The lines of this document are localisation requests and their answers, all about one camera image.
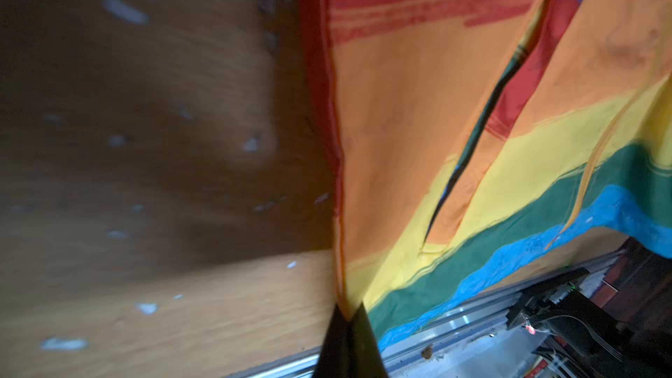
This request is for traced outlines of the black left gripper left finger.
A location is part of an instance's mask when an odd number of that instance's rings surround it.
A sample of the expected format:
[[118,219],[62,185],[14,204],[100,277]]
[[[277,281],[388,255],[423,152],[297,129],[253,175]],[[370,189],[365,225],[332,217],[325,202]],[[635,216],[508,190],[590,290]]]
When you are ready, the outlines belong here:
[[320,357],[313,370],[313,378],[346,378],[349,376],[350,323],[342,314],[339,306],[334,312],[320,349]]

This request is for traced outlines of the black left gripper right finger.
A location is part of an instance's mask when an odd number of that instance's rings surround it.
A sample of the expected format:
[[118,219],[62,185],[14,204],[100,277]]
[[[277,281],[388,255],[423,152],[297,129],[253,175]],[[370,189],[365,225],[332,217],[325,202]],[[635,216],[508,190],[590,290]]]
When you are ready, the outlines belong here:
[[363,304],[348,323],[348,376],[388,378],[376,336]]

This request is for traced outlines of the rainbow striped hooded jacket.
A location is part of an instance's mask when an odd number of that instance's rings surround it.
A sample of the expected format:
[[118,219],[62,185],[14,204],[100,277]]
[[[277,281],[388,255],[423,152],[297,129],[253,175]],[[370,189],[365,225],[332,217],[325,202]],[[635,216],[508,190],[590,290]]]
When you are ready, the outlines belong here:
[[387,348],[597,228],[671,255],[671,0],[299,0],[338,306]]

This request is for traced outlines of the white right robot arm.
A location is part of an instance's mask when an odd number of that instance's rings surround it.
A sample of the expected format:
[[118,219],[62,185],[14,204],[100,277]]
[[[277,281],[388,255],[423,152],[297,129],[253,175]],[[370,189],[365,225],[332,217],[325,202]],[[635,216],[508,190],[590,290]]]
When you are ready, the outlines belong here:
[[671,376],[670,334],[619,322],[580,292],[570,292],[537,321],[603,377]]

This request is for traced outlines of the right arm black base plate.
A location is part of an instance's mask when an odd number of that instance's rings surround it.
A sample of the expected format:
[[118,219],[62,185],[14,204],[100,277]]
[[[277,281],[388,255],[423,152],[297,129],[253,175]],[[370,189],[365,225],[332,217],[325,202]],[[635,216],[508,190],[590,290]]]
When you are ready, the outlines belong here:
[[600,274],[579,268],[530,285],[509,308],[507,329],[528,325],[537,331],[549,330],[566,341],[628,341],[635,329],[591,300],[588,291],[593,284],[601,284]]

